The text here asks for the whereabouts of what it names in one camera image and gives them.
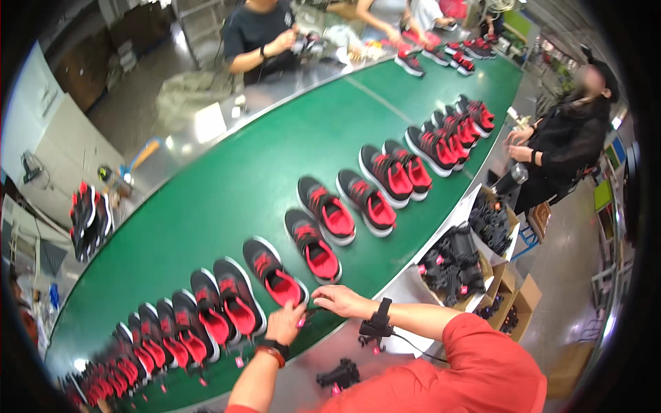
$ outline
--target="hand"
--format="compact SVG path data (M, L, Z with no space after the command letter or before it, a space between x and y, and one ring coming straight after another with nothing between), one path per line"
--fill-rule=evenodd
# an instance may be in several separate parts
M524 130L512 130L507 135L505 143L509 143L511 145L523 145L528 141L528 139L530 139L534 132L535 130L531 126Z
M379 303L354 293L343 285L324 285L312 292L315 305L340 317L369 320Z
M305 304L294 308L293 301L287 301L284 307L268 316L268 327L264 337L275 340L283 346L289 346L298 335L296 326L305 312Z
M510 157L517 162L532 162L533 149L527 146L510 145Z
M285 30L274 41L264 46L264 55L266 57L277 56L290 49L295 41L296 33L292 29Z
M403 43L402 34L398 30L390 28L386 34L388 35L388 40L390 40L390 43L393 45L399 46L399 44Z

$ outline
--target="black watch strap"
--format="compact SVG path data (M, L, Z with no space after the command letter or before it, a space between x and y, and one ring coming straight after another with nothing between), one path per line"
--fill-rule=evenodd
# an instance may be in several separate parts
M278 350L284 358L289 357L289 346L283 346L275 340L264 340L262 342L262 346L271 347Z

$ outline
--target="person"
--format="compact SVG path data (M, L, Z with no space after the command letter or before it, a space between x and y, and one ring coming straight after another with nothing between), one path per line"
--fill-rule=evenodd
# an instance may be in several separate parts
M411 0L410 8L413 18L423 30L434 27L452 30L455 27L455 19L446 17L435 0Z
M425 31L411 15L408 0L358 0L356 16L367 23L362 40L387 38L395 46L403 43L401 23L418 35L423 46L429 46Z
M290 50L298 27L286 0L248 0L223 26L223 53L232 73L243 73L244 85L277 71L296 68Z
M606 63L591 54L588 62L576 72L573 91L532 126L507 137L511 158L528 169L514 208L517 215L573 186L599 159L619 89Z
M342 317L370 319L380 303L343 285L324 285L314 304ZM266 338L289 346L305 308L292 303L272 313ZM505 334L471 313L430 304L391 304L393 326L442 341L448 369L423 359L386 369L328 399L316 412L541 412L546 377L533 358ZM284 362L272 348L257 348L229 396L225 413L265 413Z

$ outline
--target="pile of black shoe parts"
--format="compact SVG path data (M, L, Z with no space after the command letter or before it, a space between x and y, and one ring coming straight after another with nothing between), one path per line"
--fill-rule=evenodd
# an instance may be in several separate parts
M471 227L482 241L498 255L502 256L510 246L510 223L507 208L500 200L489 201L480 192L475 198L469 218Z
M500 304L502 303L503 296L500 294L496 294L496 298L494 298L494 303L490 305L489 307L485 307L483 309L477 309L474 311L475 314L477 314L480 318L488 320L491 318L493 314L495 314L499 309L500 309Z
M507 334L508 336L512 335L512 331L516 328L516 325L519 323L519 317L517 317L516 312L517 312L516 306L513 305L510 311L507 313L507 317L505 318L505 321L502 323L502 326L500 327L500 331Z
M418 263L427 286L451 307L486 291L477 247L468 225L452 227Z

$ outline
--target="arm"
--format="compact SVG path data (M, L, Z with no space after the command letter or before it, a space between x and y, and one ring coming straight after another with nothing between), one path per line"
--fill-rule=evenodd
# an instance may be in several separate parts
M312 293L315 305L342 317L369 320L381 304L361 297L343 285L324 285ZM441 341L451 319L462 312L432 304L390 304L388 316L393 326L422 337Z
M268 316L268 327L264 337L267 340L275 340L283 346L289 346L298 334L296 324L304 312L305 305L301 304L294 308L292 301L287 302L282 309ZM278 359L273 355L257 352L232 388L227 403L228 413L238 410L238 406L266 413L273 399L279 367Z

